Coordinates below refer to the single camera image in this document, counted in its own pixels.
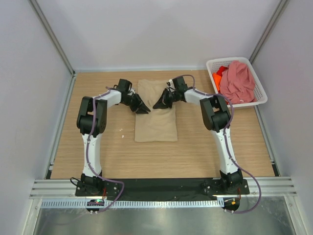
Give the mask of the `beige t shirt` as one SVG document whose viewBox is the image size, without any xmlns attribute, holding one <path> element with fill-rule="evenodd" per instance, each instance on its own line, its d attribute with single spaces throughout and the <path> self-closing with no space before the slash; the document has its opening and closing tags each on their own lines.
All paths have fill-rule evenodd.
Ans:
<svg viewBox="0 0 313 235">
<path fill-rule="evenodd" d="M 167 87 L 166 81 L 139 80 L 137 93 L 151 110 L 149 114 L 135 115 L 135 142 L 176 142 L 176 108 L 153 109 Z"/>
</svg>

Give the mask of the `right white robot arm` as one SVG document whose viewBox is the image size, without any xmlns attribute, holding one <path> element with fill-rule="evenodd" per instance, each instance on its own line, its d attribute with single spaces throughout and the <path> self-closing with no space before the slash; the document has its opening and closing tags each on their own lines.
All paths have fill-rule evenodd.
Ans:
<svg viewBox="0 0 313 235">
<path fill-rule="evenodd" d="M 243 183 L 242 170 L 234 156 L 230 137 L 232 109 L 221 94 L 208 94 L 195 87 L 189 87 L 184 77 L 179 76 L 167 82 L 154 109 L 172 108 L 173 103 L 183 101 L 200 105 L 203 123 L 211 132 L 220 158 L 220 187 L 224 193 L 233 193 Z"/>
</svg>

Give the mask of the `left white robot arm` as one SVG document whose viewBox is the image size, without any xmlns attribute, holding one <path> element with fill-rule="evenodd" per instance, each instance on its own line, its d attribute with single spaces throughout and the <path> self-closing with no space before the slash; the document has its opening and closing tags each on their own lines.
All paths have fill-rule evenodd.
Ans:
<svg viewBox="0 0 313 235">
<path fill-rule="evenodd" d="M 84 168 L 76 184 L 76 196 L 98 196 L 105 188 L 100 163 L 101 139 L 107 126 L 108 109 L 118 104 L 128 106 L 136 114 L 150 112 L 132 88 L 132 83 L 126 79 L 120 79 L 117 85 L 103 94 L 85 96 L 81 100 L 76 125 L 83 138 Z"/>
</svg>

